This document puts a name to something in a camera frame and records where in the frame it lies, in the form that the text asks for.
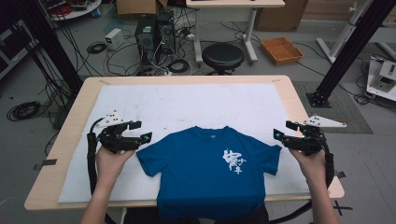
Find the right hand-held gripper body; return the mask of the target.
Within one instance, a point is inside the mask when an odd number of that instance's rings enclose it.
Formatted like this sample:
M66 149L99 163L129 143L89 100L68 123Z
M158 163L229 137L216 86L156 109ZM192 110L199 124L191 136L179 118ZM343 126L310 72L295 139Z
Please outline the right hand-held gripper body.
M307 155L315 154L322 149L330 152L322 128L345 128L347 126L344 122L323 118L318 115L306 119L303 125L306 127L306 132L302 133L301 137L297 137L301 140L301 144L297 148L292 149L300 150Z

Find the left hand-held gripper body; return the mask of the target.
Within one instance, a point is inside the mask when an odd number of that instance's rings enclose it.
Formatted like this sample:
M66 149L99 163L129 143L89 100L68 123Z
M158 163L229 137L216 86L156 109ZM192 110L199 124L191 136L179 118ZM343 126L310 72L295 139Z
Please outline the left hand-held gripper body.
M119 134L119 126L124 122L128 121L125 121L117 110L113 110L94 124L96 129L101 129L98 136L100 143L112 153L128 151L125 149L128 137Z

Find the blue t-shirt with white print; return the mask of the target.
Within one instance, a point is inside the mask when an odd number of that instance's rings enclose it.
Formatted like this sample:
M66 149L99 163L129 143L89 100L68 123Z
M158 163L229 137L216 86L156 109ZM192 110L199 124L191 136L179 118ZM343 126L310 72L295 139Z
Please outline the blue t-shirt with white print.
M275 175L280 146L231 127L170 133L137 152L148 176L161 176L160 217L227 220L264 205L264 175Z

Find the person's right hand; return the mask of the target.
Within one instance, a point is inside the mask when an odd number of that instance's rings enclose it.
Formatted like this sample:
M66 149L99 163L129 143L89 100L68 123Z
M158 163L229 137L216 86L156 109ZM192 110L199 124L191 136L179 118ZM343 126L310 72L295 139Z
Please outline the person's right hand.
M291 155L297 160L310 188L326 188L325 153L306 156L298 150L291 149Z

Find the person's left hand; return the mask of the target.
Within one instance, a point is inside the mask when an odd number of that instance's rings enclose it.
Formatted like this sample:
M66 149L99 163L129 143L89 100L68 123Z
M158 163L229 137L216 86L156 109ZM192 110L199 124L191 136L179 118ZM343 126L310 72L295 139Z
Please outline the person's left hand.
M98 168L97 186L111 189L114 187L124 164L134 155L132 150L112 153L101 147L96 153Z

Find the grey floor mat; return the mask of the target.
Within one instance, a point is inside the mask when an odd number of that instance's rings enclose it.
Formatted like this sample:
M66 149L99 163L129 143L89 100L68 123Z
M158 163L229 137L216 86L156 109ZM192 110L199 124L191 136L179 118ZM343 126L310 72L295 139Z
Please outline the grey floor mat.
M332 95L328 99L329 107L313 107L308 101L307 94L313 92L319 83L293 81L292 84L309 117L318 115L346 124L345 128L324 128L325 133L373 133L357 106L352 102L351 97L341 87L337 86L333 90Z

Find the white table mat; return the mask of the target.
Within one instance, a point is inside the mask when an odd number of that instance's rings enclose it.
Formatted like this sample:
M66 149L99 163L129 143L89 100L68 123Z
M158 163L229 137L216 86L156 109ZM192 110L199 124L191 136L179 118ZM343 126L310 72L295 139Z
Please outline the white table mat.
M126 136L152 132L152 141L141 147L144 148L169 133L193 126L218 129L226 125L270 146L280 145L273 138L273 129L285 130L285 121L292 119L286 108L286 100L281 100L275 83L105 85L89 110L58 203L85 203L91 198L86 133L97 119L114 110L126 121L142 121L140 129L126 131ZM266 201L270 196L308 194L297 161L287 149L280 151L276 175L263 175ZM137 157L132 156L117 181L111 201L155 202L160 179L161 173L154 177L145 175Z

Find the black tape strip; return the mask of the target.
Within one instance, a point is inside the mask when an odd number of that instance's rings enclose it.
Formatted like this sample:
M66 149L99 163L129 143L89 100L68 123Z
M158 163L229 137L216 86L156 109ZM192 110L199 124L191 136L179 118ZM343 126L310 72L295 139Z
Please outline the black tape strip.
M51 166L51 165L55 165L56 163L57 163L57 159L43 160L41 163L35 164L33 170L41 171L41 169L44 166Z

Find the orange shallow tray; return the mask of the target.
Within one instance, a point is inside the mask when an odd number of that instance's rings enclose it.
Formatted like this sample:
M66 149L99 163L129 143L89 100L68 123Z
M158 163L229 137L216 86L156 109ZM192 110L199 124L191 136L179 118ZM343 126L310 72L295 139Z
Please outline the orange shallow tray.
M263 39L261 46L275 65L296 63L304 57L286 37Z

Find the person's dark clothing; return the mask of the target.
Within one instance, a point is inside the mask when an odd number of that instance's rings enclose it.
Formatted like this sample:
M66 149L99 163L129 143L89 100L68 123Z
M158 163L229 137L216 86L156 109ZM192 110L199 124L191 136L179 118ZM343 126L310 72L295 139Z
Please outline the person's dark clothing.
M160 215L158 207L128 208L122 224L204 224L200 217L166 218ZM216 217L213 224L270 224L264 205L252 211L232 211L224 217Z

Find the black computer tower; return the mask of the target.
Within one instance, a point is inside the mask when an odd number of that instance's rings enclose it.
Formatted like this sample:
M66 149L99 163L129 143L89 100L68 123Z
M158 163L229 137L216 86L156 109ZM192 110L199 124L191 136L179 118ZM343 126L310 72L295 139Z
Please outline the black computer tower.
M155 14L142 14L134 32L142 64L153 62L156 48L155 24Z
M155 59L160 61L162 55L172 55L176 49L174 12L162 11L157 18L157 47Z

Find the small white box device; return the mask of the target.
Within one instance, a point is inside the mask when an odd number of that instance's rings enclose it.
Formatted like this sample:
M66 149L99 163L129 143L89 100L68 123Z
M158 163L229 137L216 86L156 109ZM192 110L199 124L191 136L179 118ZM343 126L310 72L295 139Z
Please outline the small white box device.
M111 50L115 50L124 43L122 30L119 28L113 29L110 33L105 36L107 47Z

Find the black round stool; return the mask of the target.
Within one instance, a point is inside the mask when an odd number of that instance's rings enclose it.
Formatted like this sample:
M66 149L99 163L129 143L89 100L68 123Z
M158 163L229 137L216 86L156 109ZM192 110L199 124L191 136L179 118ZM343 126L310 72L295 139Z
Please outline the black round stool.
M202 52L203 62L214 71L209 75L230 75L245 60L244 52L237 46L217 43L206 47Z

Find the white device with display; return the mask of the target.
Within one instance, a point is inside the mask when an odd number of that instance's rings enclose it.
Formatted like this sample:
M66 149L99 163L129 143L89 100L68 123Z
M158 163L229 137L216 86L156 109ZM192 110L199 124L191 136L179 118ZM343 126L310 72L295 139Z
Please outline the white device with display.
M396 63L372 56L369 64L366 92L396 102Z

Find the black metal stand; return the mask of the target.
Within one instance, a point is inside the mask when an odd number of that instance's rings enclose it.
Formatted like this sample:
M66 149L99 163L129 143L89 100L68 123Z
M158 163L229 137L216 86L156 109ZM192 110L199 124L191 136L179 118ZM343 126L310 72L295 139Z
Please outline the black metal stand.
M342 47L327 74L318 87L307 94L308 101L313 107L330 106L328 99L333 90L395 6L396 0L371 0L370 6L363 13L362 20Z
M40 6L39 1L13 0L13 3L29 31L36 37L60 72L71 95L77 96L83 81L78 76L77 70L65 53L57 35L50 27L50 22L47 20L46 13Z

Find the white metal stand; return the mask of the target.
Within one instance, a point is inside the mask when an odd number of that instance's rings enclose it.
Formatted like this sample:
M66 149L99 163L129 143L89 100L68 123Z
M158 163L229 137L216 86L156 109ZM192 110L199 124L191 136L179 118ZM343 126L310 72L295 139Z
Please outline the white metal stand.
M330 63L335 62L342 47L357 28L359 22L362 20L364 11L370 6L370 4L371 0L354 0L353 6L350 8L353 14L331 48L326 45L322 38L316 39L318 45ZM396 49L389 46L389 43L396 44L396 20L384 20L371 37L370 42L376 43L393 61L396 61Z

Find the large cardboard box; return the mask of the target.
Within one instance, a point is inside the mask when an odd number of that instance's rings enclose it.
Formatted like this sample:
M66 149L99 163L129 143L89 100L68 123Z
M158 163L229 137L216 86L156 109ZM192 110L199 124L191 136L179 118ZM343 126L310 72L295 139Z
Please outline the large cardboard box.
M308 0L283 0L285 6L261 8L255 29L263 32L295 32L304 15Z

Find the cardboard box with open flap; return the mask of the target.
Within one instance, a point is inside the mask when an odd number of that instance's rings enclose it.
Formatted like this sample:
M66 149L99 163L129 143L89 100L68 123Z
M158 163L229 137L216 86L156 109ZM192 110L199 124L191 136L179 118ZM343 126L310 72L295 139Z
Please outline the cardboard box with open flap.
M167 8L168 0L117 0L118 15L131 19L142 14L158 14Z

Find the round white table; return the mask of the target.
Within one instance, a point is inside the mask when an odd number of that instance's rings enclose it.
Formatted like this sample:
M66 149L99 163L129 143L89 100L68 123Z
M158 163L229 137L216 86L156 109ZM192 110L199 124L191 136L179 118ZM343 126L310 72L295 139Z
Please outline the round white table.
M39 0L53 21L65 21L92 13L102 0Z

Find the white desk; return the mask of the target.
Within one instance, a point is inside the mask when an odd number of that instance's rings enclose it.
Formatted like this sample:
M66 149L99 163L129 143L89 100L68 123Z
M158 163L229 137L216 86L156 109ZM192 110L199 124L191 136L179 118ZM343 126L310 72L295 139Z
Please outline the white desk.
M247 50L248 61L258 61L251 43L252 31L259 8L283 7L284 0L186 0L186 6L194 10L194 53L195 61L203 62L199 25L204 21L246 21L247 30L242 43Z

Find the dark shelf unit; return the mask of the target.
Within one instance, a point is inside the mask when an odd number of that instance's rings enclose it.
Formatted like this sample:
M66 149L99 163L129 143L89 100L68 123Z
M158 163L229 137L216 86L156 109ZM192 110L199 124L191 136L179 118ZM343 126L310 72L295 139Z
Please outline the dark shelf unit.
M0 80L5 77L27 54L34 49L37 40L23 20L11 26L0 23Z

